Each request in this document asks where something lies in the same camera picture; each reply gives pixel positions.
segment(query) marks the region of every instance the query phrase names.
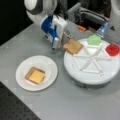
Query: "white robot arm segment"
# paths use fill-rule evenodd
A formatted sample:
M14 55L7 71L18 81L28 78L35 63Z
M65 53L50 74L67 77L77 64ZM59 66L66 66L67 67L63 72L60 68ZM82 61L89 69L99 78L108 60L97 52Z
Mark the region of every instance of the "white robot arm segment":
M27 15L45 33L53 49L60 48L67 22L53 15L57 0L25 0Z

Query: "black object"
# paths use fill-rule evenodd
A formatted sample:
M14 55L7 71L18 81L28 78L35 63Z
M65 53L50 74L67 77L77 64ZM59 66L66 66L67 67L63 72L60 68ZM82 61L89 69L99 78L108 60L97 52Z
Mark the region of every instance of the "black object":
M0 45L28 27L24 0L0 0Z
M40 120L0 82L0 120Z
M111 30L113 30L113 31L115 31L115 27L114 26L111 26L111 28L110 28Z

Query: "gray table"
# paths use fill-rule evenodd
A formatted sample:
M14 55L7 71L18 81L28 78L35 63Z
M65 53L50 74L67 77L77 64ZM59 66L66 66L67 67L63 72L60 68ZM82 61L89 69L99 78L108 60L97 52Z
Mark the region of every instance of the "gray table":
M68 29L76 39L92 34L80 32L73 23L69 23ZM15 72L23 60L35 55L52 58L59 73L49 88L29 92L17 84ZM0 47L0 80L42 120L119 120L120 75L105 88L82 89L67 74L63 56L63 50L51 50L43 32L33 24Z

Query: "slice of bread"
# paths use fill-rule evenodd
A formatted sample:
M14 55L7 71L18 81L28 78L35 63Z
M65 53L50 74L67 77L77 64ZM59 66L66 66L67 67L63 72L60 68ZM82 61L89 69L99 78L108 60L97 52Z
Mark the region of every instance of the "slice of bread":
M63 48L64 48L68 53L70 53L71 55L77 54L82 47L83 47L83 45L82 45L81 43L79 43L78 41L74 40L74 39L68 40L68 41L63 45Z
M39 84L39 83L42 82L44 77L45 77L45 72L44 71L42 71L38 68L32 67L29 70L29 72L26 74L25 79L27 79L31 82L34 82L36 84Z

